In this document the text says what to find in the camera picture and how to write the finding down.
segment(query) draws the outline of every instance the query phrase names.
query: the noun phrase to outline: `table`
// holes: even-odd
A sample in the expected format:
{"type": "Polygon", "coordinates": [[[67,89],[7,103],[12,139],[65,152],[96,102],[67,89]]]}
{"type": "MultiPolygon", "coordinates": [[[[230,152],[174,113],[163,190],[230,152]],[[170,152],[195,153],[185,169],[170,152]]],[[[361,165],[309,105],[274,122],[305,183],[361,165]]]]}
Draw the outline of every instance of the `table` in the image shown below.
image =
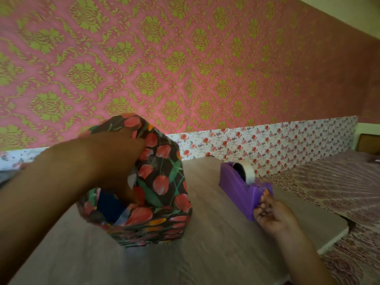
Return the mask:
{"type": "MultiPolygon", "coordinates": [[[[218,186],[220,163],[183,162],[193,215],[181,240],[124,249],[72,207],[11,285],[282,284],[288,273],[276,244],[218,186]]],[[[280,188],[274,194],[293,209],[319,253],[348,232],[340,216],[280,188]]]]}

